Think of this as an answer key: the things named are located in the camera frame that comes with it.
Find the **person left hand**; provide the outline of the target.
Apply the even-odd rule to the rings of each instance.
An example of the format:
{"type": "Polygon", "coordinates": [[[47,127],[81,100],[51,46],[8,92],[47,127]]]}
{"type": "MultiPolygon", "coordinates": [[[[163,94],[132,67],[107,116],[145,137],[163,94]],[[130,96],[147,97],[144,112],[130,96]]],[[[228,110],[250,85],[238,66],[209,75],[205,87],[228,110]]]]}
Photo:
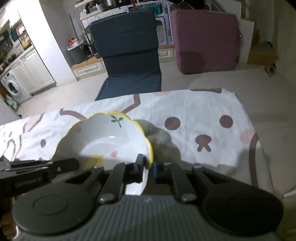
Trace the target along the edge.
{"type": "Polygon", "coordinates": [[[16,236],[16,225],[11,211],[1,217],[1,240],[12,240],[16,236]]]}

